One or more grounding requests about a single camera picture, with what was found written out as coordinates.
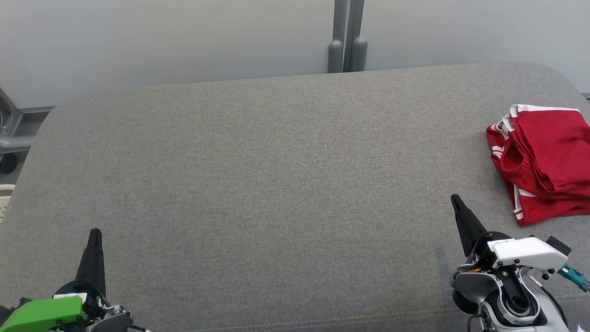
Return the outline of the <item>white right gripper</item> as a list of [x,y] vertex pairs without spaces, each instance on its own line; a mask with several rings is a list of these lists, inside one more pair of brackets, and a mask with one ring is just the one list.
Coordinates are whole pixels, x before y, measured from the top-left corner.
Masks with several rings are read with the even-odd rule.
[[481,239],[478,243],[480,237],[488,231],[459,194],[451,196],[451,204],[464,256],[469,257],[475,247],[473,258],[478,267],[497,269],[514,265],[539,270],[557,270],[568,261],[568,256],[536,236],[523,239]]

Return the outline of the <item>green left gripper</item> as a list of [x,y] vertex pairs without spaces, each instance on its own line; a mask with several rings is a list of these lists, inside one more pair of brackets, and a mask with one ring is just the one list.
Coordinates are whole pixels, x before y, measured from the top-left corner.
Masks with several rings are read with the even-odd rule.
[[0,306],[0,332],[129,332],[131,312],[106,298],[102,232],[91,229],[76,273],[44,300],[21,298],[18,307]]

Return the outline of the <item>red basketball jersey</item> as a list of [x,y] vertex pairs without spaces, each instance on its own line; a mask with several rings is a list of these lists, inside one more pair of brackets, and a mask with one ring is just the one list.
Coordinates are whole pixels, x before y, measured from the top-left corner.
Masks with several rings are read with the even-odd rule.
[[[491,159],[499,170],[499,160],[504,151],[507,134],[503,129],[503,120],[487,127],[485,134],[491,147]],[[553,217],[590,214],[590,200],[575,198],[545,199],[520,189],[501,174],[500,177],[512,202],[513,212],[519,225],[533,225]]]

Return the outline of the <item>red shorts with white stripe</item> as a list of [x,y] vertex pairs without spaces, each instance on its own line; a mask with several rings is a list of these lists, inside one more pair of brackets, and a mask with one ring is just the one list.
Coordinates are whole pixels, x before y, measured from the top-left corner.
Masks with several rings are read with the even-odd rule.
[[580,110],[514,104],[503,129],[504,178],[539,198],[590,200],[590,125]]

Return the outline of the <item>cream perforated laundry basket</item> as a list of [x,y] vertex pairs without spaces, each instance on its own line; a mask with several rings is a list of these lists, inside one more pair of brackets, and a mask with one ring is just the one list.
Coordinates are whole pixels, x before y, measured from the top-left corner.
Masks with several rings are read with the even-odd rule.
[[13,184],[0,184],[0,224],[4,219],[14,189],[15,185]]

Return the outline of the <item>grey fabric sofa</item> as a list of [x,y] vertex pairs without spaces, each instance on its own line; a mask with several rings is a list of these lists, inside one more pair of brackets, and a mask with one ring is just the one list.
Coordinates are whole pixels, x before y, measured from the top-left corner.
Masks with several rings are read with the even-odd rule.
[[519,227],[485,128],[590,104],[558,71],[493,63],[117,89],[53,109],[0,224],[0,305],[48,298],[102,231],[107,298],[153,332],[466,330],[450,197]]

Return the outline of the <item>grey metal cart frame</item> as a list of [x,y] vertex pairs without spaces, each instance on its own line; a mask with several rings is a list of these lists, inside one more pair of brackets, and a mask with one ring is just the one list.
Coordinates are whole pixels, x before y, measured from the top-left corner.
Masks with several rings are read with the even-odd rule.
[[0,88],[0,154],[28,151],[40,126],[54,108],[17,108]]

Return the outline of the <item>grey partition post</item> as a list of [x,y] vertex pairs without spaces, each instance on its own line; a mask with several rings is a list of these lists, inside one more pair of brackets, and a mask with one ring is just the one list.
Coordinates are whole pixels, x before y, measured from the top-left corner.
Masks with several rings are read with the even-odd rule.
[[365,70],[367,40],[361,36],[362,18],[365,0],[350,0],[348,11],[348,59],[345,61],[346,71],[360,72]]
[[345,52],[348,0],[334,0],[331,42],[327,47],[327,73],[341,73]]

